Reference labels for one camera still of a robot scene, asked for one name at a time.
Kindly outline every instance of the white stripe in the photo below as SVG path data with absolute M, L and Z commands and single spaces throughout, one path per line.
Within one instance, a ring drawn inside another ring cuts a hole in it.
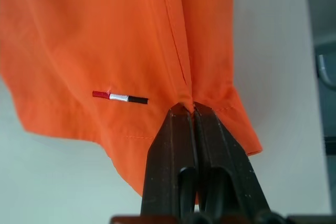
M 128 102 L 128 95 L 110 94 L 110 100 Z

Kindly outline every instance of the orange shirt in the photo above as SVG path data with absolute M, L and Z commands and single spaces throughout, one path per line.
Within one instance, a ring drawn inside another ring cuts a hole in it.
M 24 128 L 100 144 L 139 194 L 147 151 L 178 102 L 210 106 L 248 154 L 261 151 L 233 85 L 233 0 L 0 5 L 0 70 Z

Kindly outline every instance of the white wall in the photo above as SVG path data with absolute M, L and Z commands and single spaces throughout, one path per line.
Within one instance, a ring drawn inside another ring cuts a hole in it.
M 250 160 L 270 207 L 329 212 L 307 0 L 235 4 L 236 87 L 264 146 Z

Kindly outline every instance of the orange fabric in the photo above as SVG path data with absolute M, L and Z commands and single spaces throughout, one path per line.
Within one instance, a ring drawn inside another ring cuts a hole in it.
M 0 70 L 24 128 L 100 144 L 139 194 L 147 151 L 178 102 L 212 107 L 248 154 L 261 151 L 233 86 L 233 0 L 0 4 Z

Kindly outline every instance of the red stripe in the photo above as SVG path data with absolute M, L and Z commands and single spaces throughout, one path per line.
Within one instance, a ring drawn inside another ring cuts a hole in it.
M 110 99 L 110 94 L 106 92 L 100 92 L 100 91 L 93 91 L 92 92 L 93 97 L 100 97 L 105 99 Z

